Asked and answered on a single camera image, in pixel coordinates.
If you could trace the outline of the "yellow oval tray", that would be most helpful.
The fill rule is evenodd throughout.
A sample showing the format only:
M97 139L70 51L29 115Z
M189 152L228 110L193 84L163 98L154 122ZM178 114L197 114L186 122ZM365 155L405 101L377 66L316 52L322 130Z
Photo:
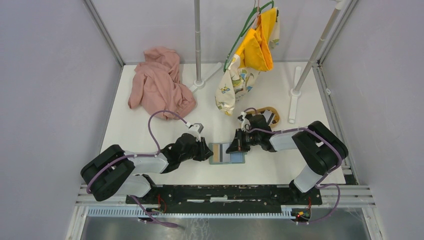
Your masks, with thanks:
M263 115L266 123L271 128L277 126L278 123L280 122L280 115L278 111L271 106L266 106L262 108L249 107L245 109L244 112L246 113L246 115L252 115L252 116Z

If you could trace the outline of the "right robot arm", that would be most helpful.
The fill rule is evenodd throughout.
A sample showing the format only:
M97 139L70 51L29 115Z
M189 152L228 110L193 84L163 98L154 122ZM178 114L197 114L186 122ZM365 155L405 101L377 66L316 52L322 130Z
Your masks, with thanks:
M238 117L241 127L235 131L234 139L225 152L247 153L252 146L260 146L270 153L298 150L306 165L290 182L288 196L293 203L302 204L309 198L309 190L341 166L349 155L348 148L318 120L306 127L273 131L273 118L271 113L241 113Z

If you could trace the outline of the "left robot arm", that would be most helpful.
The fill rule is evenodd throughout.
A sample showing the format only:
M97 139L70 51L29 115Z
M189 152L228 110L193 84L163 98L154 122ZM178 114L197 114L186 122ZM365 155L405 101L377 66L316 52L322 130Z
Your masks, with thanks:
M184 133L158 154L128 152L113 144L86 164L80 175L87 184L87 193L98 202L119 194L133 195L151 204L157 190L148 173L170 173L187 160L202 162L212 156L204 137Z

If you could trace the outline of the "left metal rack pole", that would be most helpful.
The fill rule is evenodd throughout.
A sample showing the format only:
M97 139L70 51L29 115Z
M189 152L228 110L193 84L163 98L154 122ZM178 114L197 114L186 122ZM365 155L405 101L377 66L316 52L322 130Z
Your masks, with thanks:
M200 0L194 0L194 38L195 38L195 70L196 76L193 85L189 87L192 93L205 87L206 82L209 81L217 72L223 67L221 62L216 63L209 71L202 76L201 66L201 19L200 19Z

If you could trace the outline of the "metal rack pole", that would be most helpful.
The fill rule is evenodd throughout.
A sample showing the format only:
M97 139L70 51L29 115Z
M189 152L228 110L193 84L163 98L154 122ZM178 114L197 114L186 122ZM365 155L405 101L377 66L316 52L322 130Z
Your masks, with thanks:
M311 54L311 56L308 59L308 62L306 63L305 67L302 69L300 66L297 66L295 68L294 78L293 78L293 86L292 89L289 92L290 95L290 105L289 105L289 112L288 112L288 118L287 122L290 124L294 124L296 122L296 116L297 116L297 108L298 108L298 101L301 93L301 87L303 86L306 77L308 76L313 63L317 60L317 57L324 46L325 41L327 40L327 37L329 36L329 33L336 23L336 20L342 11L343 7L345 6L347 0L335 0L335 6L332 11L332 14L326 23L326 26L320 35L320 38L315 45L315 48Z
M217 72L223 67L221 62L216 63L209 71L202 76L201 66L201 19L200 19L200 0L194 0L194 38L195 38L195 70L196 76L193 85L189 87L192 93L205 87L206 82L209 81Z

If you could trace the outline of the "right metal rack pole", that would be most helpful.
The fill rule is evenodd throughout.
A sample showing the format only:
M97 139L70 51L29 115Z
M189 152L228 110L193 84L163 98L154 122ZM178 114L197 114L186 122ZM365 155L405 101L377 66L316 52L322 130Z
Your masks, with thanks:
M317 57L324 46L325 41L327 40L327 37L329 36L329 33L336 23L336 20L342 11L343 7L345 6L347 0L335 0L335 6L332 11L332 14L326 23L326 26L320 35L320 38L315 45L315 48L311 54L311 56L308 59L308 62L306 63L305 67L302 69L300 66L297 66L295 68L294 78L293 78L293 86L292 89L289 92L290 95L290 105L289 105L289 112L288 112L288 118L287 122L290 124L294 124L296 122L296 116L297 116L297 108L298 108L298 101L301 93L301 87L303 86L306 77L308 76L313 63L317 60Z

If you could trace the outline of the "pink crumpled garment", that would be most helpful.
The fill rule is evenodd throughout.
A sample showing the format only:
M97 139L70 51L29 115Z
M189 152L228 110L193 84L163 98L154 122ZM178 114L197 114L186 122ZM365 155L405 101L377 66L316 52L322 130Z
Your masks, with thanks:
M164 46L144 51L144 61L134 69L128 107L143 107L145 111L161 119L176 119L169 112L182 118L191 113L197 105L192 91L182 83L180 56Z

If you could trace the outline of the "cartoon print children's garment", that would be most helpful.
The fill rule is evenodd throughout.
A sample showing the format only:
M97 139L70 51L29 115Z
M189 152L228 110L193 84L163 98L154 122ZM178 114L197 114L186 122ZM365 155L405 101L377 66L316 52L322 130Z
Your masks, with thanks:
M216 107L225 115L233 114L236 102L254 87L261 73L274 68L272 50L280 43L279 13L277 7L260 13L225 64L214 95Z

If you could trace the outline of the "green clothes hanger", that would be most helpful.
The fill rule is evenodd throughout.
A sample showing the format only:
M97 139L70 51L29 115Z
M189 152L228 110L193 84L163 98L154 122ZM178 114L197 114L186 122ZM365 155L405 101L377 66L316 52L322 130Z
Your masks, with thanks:
M239 40L247 33L247 31L249 30L250 27L252 27L252 25L254 24L255 20L253 20L254 17L258 16L265 8L267 8L268 6L270 6L271 8L273 8L275 6L275 1L274 0L270 0L267 3L265 3L262 6L254 6L253 9L251 10L251 12L249 13L242 29L241 32L239 33L239 35L237 36L234 44L232 45L226 59L225 62L223 64L223 72L225 73L230 65L230 57L233 55L233 53L235 52L235 48L238 45Z

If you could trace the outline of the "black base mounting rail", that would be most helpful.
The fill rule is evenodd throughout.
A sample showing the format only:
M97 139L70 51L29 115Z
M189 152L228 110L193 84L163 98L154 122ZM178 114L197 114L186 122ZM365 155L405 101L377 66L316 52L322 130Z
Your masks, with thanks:
M323 203L318 189L301 193L289 185L157 185L137 200L160 204L166 214L281 213L282 206Z

